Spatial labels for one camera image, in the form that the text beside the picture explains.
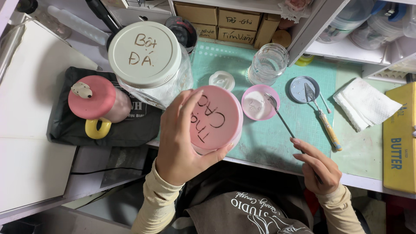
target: fingernail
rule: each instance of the fingernail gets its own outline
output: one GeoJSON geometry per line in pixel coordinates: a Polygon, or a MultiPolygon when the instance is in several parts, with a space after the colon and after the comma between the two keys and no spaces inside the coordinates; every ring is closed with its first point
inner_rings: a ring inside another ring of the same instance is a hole
{"type": "Polygon", "coordinates": [[[234,143],[232,142],[231,144],[228,145],[227,147],[227,152],[230,151],[234,146],[234,143]]]}

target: paper towel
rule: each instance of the paper towel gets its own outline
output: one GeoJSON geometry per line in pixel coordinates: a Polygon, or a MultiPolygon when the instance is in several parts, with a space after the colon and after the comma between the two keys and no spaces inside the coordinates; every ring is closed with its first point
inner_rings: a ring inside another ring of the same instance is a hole
{"type": "Polygon", "coordinates": [[[361,78],[354,79],[333,98],[359,132],[368,126],[381,124],[402,106],[361,78]]]}

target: cotton swab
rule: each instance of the cotton swab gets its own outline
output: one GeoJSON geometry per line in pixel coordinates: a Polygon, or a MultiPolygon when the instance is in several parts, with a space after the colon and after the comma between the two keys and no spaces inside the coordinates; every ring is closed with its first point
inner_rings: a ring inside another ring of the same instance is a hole
{"type": "Polygon", "coordinates": [[[325,101],[324,97],[322,96],[322,93],[321,93],[321,92],[319,92],[319,96],[321,96],[322,100],[324,101],[324,104],[325,104],[325,106],[327,107],[328,114],[331,114],[331,113],[332,113],[332,111],[331,111],[331,109],[328,107],[328,104],[327,104],[327,102],[325,101]]]}

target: white powder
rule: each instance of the white powder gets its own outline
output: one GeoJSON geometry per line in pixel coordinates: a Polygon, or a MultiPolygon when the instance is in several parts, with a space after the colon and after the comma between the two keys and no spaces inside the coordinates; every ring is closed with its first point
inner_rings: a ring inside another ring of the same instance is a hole
{"type": "Polygon", "coordinates": [[[264,93],[253,91],[245,96],[243,109],[250,118],[264,119],[273,110],[273,106],[267,101],[264,93]]]}

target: pink mug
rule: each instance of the pink mug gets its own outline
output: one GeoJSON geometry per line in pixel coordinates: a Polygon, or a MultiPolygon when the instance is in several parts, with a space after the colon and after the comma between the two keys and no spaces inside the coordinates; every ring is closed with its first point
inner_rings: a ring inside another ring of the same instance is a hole
{"type": "Polygon", "coordinates": [[[85,132],[92,139],[105,137],[111,123],[124,120],[131,111],[130,98],[98,75],[86,76],[76,82],[69,92],[68,105],[76,116],[86,119],[85,132]],[[99,130],[98,120],[102,121],[99,130]]]}
{"type": "Polygon", "coordinates": [[[191,143],[199,154],[207,154],[241,138],[243,110],[238,99],[228,90],[206,85],[191,116],[191,143]]]}

